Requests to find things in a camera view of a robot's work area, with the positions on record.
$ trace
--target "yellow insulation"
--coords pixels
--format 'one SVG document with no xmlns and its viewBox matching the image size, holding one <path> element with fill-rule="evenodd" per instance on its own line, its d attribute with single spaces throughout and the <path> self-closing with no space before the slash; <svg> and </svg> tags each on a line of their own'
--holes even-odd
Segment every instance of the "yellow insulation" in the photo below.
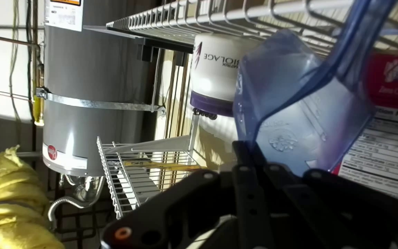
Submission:
<svg viewBox="0 0 398 249">
<path fill-rule="evenodd" d="M 36 172 L 16 156 L 0 153 L 0 249 L 64 249 L 49 232 L 49 200 Z"/>
</svg>

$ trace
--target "red logo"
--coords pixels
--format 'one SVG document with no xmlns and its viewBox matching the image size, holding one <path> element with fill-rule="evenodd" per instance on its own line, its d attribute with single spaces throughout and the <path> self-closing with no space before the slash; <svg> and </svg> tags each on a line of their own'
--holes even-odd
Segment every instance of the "red logo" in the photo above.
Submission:
<svg viewBox="0 0 398 249">
<path fill-rule="evenodd" d="M 56 157 L 58 156 L 56 148 L 54 148 L 54 146 L 52 146 L 52 145 L 49 145 L 49 148 L 47 149 L 47 151 L 49 152 L 49 157 L 52 160 L 56 159 Z"/>
</svg>

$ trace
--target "metal strap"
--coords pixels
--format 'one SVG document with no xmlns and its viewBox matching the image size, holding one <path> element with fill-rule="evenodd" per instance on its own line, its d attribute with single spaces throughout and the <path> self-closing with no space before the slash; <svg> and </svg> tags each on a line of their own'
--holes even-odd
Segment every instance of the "metal strap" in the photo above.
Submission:
<svg viewBox="0 0 398 249">
<path fill-rule="evenodd" d="M 38 87 L 36 88 L 36 96 L 38 98 L 44 98 L 47 101 L 53 101 L 60 104 L 66 104 L 76 107 L 86 108 L 98 108 L 98 109 L 113 109 L 113 110 L 128 110 L 128 111 L 147 111 L 147 112 L 161 112 L 165 115 L 166 109 L 159 105 L 150 104 L 133 104 L 133 103 L 121 103 L 121 102 L 109 102 L 109 101 L 92 101 L 78 98 L 70 98 L 66 96 L 60 96 L 51 93 L 47 88 Z"/>
</svg>

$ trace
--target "nutrition facts label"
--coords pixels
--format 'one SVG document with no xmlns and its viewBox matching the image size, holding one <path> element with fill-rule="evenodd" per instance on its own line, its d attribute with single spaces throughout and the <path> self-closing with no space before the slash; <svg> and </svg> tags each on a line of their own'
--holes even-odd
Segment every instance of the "nutrition facts label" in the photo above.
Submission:
<svg viewBox="0 0 398 249">
<path fill-rule="evenodd" d="M 338 175 L 398 198 L 398 109 L 378 108 Z"/>
</svg>

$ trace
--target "wire shelf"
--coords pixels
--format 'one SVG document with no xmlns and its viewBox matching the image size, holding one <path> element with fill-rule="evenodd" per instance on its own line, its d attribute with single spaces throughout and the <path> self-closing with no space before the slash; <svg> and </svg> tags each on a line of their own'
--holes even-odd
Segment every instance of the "wire shelf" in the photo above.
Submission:
<svg viewBox="0 0 398 249">
<path fill-rule="evenodd" d="M 106 26 L 183 44 L 193 44 L 199 33 L 264 40 L 288 28 L 325 56 L 335 44 L 352 3 L 353 0 L 179 0 Z M 398 4 L 375 47 L 398 50 Z"/>
<path fill-rule="evenodd" d="M 188 151 L 110 152 L 126 144 L 100 138 L 97 145 L 117 219 L 201 168 Z"/>
</svg>

